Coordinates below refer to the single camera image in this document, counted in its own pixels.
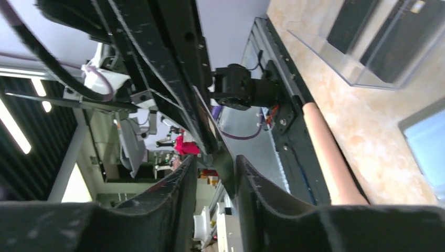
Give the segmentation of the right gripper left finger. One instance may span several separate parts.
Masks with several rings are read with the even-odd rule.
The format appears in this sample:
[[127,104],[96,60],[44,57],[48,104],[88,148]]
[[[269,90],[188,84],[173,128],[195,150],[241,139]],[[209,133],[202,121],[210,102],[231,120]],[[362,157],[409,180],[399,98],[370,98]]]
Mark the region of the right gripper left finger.
[[116,207],[1,203],[1,251],[189,251],[197,159]]

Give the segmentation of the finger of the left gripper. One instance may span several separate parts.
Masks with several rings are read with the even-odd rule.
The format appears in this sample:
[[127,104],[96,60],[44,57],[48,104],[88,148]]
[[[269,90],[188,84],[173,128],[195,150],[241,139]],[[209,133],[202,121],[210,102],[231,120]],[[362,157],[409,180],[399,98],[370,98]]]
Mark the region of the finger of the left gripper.
[[146,85],[160,112],[195,139],[192,86],[209,106],[213,83],[195,1],[37,1],[37,7],[50,21],[112,45],[132,81]]

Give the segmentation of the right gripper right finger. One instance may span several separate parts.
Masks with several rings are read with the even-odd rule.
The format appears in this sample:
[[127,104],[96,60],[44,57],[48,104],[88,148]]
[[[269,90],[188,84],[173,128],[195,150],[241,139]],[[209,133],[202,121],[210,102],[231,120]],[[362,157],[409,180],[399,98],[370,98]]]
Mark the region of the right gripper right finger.
[[236,157],[244,251],[444,251],[444,209],[428,205],[313,206]]

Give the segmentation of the grey leather card holder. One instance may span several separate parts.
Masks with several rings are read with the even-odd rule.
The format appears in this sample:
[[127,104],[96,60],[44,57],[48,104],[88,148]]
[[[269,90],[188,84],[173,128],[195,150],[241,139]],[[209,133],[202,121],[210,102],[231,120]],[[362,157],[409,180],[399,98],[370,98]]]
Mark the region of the grey leather card holder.
[[444,98],[400,121],[398,127],[438,204],[444,207]]

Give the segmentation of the black VIP card front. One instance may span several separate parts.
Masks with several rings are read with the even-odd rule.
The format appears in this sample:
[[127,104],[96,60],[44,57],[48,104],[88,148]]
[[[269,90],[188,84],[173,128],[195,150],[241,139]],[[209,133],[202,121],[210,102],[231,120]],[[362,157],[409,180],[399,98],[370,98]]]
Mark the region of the black VIP card front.
[[191,94],[190,103],[193,107],[192,121],[196,131],[195,139],[203,153],[209,156],[211,165],[217,171],[230,199],[233,200],[236,198],[234,158],[198,88],[192,86]]

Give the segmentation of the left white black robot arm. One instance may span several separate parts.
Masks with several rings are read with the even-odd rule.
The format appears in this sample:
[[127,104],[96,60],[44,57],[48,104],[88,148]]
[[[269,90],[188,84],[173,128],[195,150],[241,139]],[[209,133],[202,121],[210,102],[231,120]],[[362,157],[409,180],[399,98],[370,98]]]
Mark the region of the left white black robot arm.
[[195,1],[38,1],[42,14],[111,45],[137,91],[184,127],[205,153],[218,150],[211,99],[238,110],[276,104],[278,83],[239,64],[211,70]]

